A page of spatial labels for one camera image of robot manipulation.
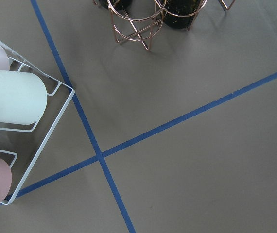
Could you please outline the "white cup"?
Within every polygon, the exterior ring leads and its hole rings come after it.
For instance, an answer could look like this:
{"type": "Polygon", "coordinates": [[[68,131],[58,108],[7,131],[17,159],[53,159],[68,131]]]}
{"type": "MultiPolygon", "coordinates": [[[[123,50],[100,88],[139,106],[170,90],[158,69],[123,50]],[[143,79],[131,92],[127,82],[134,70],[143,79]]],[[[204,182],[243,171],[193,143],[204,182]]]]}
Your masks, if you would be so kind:
{"type": "Polygon", "coordinates": [[[0,70],[0,122],[35,123],[44,114],[47,98],[46,87],[35,74],[0,70]]]}

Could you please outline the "dark green wine bottle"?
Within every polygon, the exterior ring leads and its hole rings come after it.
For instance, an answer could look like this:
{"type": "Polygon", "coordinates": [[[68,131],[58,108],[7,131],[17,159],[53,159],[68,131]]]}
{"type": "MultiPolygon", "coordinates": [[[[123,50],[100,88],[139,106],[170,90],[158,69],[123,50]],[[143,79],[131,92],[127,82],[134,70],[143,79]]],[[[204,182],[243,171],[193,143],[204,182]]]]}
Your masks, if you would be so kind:
{"type": "Polygon", "coordinates": [[[199,0],[167,0],[164,23],[174,29],[188,29],[194,19],[199,0]]]}

